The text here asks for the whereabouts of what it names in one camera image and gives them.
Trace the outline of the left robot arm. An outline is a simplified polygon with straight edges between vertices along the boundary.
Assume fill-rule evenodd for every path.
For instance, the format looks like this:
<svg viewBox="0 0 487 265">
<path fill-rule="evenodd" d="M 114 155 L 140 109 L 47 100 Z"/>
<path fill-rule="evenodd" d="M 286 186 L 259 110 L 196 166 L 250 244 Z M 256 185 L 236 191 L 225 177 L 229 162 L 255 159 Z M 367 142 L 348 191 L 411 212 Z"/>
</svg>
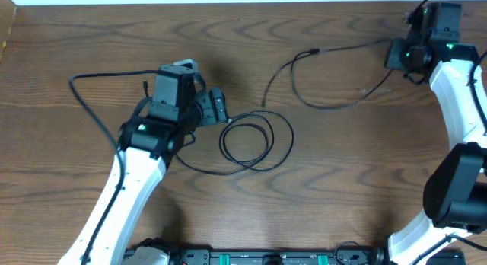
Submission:
<svg viewBox="0 0 487 265">
<path fill-rule="evenodd" d="M 61 264 L 121 264 L 142 210 L 185 138 L 200 126 L 226 123 L 224 95 L 207 90 L 192 59 L 155 70 L 154 93 L 140 100 L 111 140 L 114 162 L 80 235 Z"/>
</svg>

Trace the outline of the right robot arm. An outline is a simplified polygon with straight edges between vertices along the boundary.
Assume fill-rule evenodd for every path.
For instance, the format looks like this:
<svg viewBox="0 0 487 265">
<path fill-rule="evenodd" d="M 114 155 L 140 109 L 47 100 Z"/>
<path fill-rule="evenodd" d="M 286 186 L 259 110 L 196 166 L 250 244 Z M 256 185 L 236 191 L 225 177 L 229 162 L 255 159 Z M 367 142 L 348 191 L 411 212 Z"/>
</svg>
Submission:
<svg viewBox="0 0 487 265">
<path fill-rule="evenodd" d="M 450 152 L 429 177 L 421 212 L 391 234 L 374 264 L 455 264 L 443 249 L 486 230 L 486 93 L 481 62 L 486 57 L 460 42 L 462 6 L 421 2 L 407 17 L 405 38 L 391 41 L 384 63 L 406 79 L 420 74 L 438 99 Z"/>
</svg>

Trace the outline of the cardboard panel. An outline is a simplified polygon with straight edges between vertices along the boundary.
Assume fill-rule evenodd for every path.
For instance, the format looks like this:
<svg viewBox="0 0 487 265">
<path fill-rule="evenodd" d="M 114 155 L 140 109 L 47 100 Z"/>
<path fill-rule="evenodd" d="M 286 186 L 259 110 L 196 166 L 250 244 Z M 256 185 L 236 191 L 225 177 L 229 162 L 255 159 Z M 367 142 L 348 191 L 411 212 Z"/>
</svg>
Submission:
<svg viewBox="0 0 487 265">
<path fill-rule="evenodd" d="M 12 0 L 0 0 L 0 57 L 3 56 L 18 7 Z"/>
</svg>

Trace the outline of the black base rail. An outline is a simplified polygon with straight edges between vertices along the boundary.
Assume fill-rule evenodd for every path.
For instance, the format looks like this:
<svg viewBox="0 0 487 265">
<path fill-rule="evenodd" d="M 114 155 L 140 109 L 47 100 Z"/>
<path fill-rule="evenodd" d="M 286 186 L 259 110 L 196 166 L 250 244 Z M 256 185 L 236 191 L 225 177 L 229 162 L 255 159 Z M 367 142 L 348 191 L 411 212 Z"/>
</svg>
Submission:
<svg viewBox="0 0 487 265">
<path fill-rule="evenodd" d="M 124 264 L 161 265 L 336 265 L 380 264 L 377 257 L 364 251 L 210 251 L 205 249 L 159 250 L 140 247 L 126 254 Z"/>
</svg>

